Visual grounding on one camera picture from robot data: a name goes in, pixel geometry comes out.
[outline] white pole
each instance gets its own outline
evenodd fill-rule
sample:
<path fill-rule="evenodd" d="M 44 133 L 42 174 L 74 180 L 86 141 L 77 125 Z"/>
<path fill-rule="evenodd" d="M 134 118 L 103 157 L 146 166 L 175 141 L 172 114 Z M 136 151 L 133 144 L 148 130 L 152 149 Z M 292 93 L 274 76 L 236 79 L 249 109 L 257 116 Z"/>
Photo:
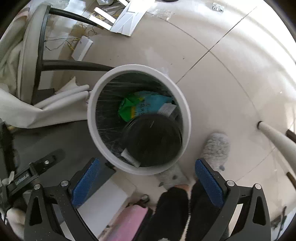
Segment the white pole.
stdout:
<path fill-rule="evenodd" d="M 296 143 L 265 122 L 258 122 L 257 127 L 276 146 L 296 173 Z"/>

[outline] silver bolt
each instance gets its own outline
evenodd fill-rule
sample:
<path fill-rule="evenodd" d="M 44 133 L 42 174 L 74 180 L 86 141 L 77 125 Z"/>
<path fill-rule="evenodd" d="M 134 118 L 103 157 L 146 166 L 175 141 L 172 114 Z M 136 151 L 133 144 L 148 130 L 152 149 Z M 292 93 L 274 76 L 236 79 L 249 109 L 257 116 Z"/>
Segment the silver bolt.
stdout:
<path fill-rule="evenodd" d="M 234 181 L 231 181 L 231 180 L 227 181 L 227 185 L 230 186 L 230 187 L 233 187 L 234 186 Z"/>
<path fill-rule="evenodd" d="M 256 183 L 256 184 L 255 184 L 255 188 L 258 189 L 258 190 L 260 190 L 260 189 L 261 189 L 261 185 L 258 184 L 258 183 Z"/>
<path fill-rule="evenodd" d="M 68 184 L 69 184 L 69 182 L 67 180 L 64 180 L 61 182 L 62 187 L 68 186 Z"/>
<path fill-rule="evenodd" d="M 40 187 L 41 187 L 40 184 L 36 184 L 36 185 L 34 186 L 34 189 L 35 189 L 35 190 L 38 190 Z"/>

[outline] white trash can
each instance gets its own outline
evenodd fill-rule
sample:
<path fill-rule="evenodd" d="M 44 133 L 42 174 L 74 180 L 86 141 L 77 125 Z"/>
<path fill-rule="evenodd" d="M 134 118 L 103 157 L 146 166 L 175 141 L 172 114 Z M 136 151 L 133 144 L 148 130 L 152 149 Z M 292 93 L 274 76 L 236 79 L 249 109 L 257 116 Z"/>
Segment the white trash can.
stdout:
<path fill-rule="evenodd" d="M 130 165 L 120 156 L 120 134 L 126 122 L 118 115 L 118 108 L 128 94 L 153 91 L 171 96 L 179 109 L 177 122 L 182 132 L 182 147 L 173 160 L 159 166 Z M 191 116 L 186 99 L 178 86 L 166 75 L 153 68 L 128 64 L 104 74 L 96 83 L 89 98 L 87 122 L 91 137 L 103 156 L 117 168 L 137 175 L 153 175 L 167 170 L 183 155 L 191 132 Z"/>

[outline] white power adapter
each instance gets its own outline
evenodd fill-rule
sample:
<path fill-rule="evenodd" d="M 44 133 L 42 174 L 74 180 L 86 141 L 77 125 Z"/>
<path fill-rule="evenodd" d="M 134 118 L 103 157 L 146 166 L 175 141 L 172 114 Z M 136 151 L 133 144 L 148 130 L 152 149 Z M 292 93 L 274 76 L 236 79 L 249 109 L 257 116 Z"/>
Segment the white power adapter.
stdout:
<path fill-rule="evenodd" d="M 72 58 L 76 61 L 82 61 L 92 43 L 91 39 L 83 35 L 72 53 Z"/>

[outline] person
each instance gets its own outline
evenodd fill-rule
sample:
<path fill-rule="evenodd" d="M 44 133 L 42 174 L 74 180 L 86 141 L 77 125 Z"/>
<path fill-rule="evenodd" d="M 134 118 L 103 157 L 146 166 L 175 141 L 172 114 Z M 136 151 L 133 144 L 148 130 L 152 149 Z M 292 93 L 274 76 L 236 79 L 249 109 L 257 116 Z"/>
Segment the person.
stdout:
<path fill-rule="evenodd" d="M 214 171 L 224 170 L 230 144 L 225 134 L 210 135 L 202 151 L 204 158 Z M 196 181 L 188 199 L 189 186 L 176 185 L 164 192 L 157 203 L 156 210 L 143 231 L 141 241 L 179 241 L 184 232 L 189 213 L 190 221 L 186 241 L 200 241 L 216 220 L 219 208 L 210 201 L 200 181 Z M 228 228 L 220 241 L 229 237 Z"/>

